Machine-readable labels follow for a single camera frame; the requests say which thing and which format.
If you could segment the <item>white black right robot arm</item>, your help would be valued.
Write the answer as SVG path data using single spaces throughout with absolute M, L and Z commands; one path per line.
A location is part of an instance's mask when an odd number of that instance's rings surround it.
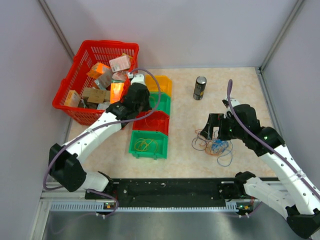
M 227 105 L 226 113 L 211 113 L 201 131 L 207 140 L 218 128 L 221 141 L 241 140 L 266 163 L 285 187 L 286 193 L 265 183 L 255 174 L 239 172 L 233 192 L 239 198 L 254 197 L 278 212 L 301 238 L 308 239 L 320 229 L 320 190 L 294 160 L 284 139 L 272 127 L 260 125 L 256 111 L 248 104 Z

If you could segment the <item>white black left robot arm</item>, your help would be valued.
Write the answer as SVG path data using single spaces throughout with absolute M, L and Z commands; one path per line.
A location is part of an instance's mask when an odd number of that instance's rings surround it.
M 82 134 L 63 145 L 54 144 L 49 150 L 49 175 L 69 192 L 91 189 L 109 198 L 114 191 L 111 179 L 101 172 L 86 172 L 82 164 L 107 138 L 149 111 L 149 97 L 146 85 L 135 82 L 122 100 L 112 103 Z

